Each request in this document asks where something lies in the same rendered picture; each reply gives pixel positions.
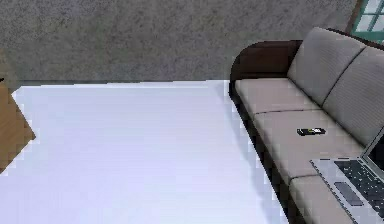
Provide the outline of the silver laptop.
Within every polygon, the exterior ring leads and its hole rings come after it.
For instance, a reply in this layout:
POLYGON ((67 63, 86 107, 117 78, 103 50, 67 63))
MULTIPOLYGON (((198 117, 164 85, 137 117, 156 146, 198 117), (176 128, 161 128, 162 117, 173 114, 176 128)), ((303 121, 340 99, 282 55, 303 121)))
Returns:
POLYGON ((361 156, 310 163, 354 224, 384 224, 384 127, 361 156))

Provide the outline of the black remote control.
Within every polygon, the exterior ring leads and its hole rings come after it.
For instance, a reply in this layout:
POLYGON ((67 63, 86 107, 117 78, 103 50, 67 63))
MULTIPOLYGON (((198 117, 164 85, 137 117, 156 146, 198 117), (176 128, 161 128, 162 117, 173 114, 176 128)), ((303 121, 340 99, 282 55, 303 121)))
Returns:
POLYGON ((323 128, 300 128, 297 129, 297 134, 300 136, 311 136, 311 135, 323 135, 326 130, 323 128))

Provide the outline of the brown wooden table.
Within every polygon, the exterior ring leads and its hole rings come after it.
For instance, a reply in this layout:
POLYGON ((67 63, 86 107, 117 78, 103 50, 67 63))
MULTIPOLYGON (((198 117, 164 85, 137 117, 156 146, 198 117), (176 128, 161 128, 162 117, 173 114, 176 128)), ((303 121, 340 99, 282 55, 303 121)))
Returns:
POLYGON ((36 138, 31 126, 0 78, 0 174, 22 149, 36 138))

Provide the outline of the green framed window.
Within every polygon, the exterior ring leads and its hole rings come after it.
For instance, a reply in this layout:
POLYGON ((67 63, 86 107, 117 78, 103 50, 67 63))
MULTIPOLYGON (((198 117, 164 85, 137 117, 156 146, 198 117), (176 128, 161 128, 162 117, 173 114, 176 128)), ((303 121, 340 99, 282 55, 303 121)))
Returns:
POLYGON ((346 32, 384 45, 384 0, 356 0, 346 32))

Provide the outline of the grey cushioned brown sofa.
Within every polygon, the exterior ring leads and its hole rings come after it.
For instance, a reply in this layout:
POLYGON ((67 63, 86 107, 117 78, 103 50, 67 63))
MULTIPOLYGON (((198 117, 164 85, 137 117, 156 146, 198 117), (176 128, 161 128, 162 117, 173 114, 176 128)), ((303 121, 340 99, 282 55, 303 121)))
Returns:
POLYGON ((229 95, 289 224, 354 224, 310 161, 361 156, 384 127, 384 46, 320 27, 260 41, 234 60, 229 95))

